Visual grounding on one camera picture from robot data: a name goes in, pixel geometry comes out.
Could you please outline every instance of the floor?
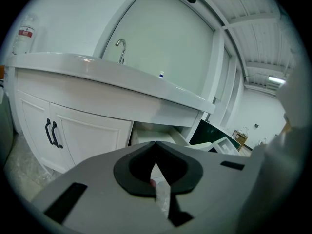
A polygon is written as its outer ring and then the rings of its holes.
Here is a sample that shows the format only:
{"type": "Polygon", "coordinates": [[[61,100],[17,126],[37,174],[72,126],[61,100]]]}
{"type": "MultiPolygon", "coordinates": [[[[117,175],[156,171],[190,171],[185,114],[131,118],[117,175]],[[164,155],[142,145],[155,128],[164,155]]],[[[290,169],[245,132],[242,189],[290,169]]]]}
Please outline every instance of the floor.
{"type": "Polygon", "coordinates": [[[249,157],[249,156],[252,154],[252,152],[251,152],[248,148],[246,148],[246,147],[243,146],[243,147],[239,150],[239,154],[240,154],[241,156],[249,157]]]}
{"type": "Polygon", "coordinates": [[[12,150],[3,171],[17,194],[31,200],[51,181],[60,176],[46,173],[31,152],[24,135],[15,135],[12,150]]]}

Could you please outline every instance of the cabinet handle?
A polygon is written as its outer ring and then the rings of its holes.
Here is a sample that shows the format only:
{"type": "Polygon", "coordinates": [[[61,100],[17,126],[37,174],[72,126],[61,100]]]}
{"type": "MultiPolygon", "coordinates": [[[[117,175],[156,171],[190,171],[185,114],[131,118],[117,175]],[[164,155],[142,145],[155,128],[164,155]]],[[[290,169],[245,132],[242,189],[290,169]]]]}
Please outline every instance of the cabinet handle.
{"type": "Polygon", "coordinates": [[[49,130],[48,130],[48,125],[50,125],[50,124],[51,124],[51,121],[49,119],[47,119],[47,123],[45,124],[45,131],[47,133],[47,136],[48,136],[48,139],[50,141],[50,144],[54,145],[54,142],[52,142],[50,134],[49,134],[49,130]]]}
{"type": "Polygon", "coordinates": [[[62,145],[59,145],[59,144],[58,144],[57,138],[55,137],[54,129],[55,129],[56,127],[57,127],[57,124],[56,124],[55,121],[53,121],[52,136],[53,136],[53,139],[54,139],[54,144],[55,144],[56,147],[58,147],[58,148],[63,148],[62,145]]]}

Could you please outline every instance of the small bottle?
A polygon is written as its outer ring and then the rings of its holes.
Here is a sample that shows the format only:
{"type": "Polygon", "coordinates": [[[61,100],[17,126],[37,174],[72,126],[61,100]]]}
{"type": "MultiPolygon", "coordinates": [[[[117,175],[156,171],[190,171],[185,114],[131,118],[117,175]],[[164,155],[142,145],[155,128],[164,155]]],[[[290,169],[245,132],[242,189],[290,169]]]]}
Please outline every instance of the small bottle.
{"type": "Polygon", "coordinates": [[[163,72],[163,71],[160,71],[159,78],[160,78],[160,79],[163,79],[163,77],[164,77],[164,72],[163,72]]]}
{"type": "Polygon", "coordinates": [[[19,27],[18,34],[13,44],[14,55],[29,53],[37,27],[37,15],[33,13],[26,15],[19,27]]]}

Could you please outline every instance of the sink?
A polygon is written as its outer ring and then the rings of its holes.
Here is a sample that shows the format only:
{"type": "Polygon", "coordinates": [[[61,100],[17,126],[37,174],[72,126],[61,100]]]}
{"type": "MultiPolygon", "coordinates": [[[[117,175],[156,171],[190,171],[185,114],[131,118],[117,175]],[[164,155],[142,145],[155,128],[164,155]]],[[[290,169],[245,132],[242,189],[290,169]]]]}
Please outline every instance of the sink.
{"type": "Polygon", "coordinates": [[[100,58],[69,53],[30,53],[11,56],[7,66],[94,80],[206,113],[213,113],[215,110],[215,106],[204,98],[165,79],[100,58]]]}

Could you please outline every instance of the drawer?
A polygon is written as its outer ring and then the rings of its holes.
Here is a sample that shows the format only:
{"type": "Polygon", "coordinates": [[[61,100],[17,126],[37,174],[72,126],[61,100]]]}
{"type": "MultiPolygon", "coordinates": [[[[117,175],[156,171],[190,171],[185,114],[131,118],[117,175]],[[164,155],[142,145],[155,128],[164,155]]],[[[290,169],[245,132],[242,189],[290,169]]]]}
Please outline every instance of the drawer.
{"type": "Polygon", "coordinates": [[[131,145],[150,141],[167,141],[180,146],[190,146],[173,126],[135,122],[132,129],[131,145]]]}

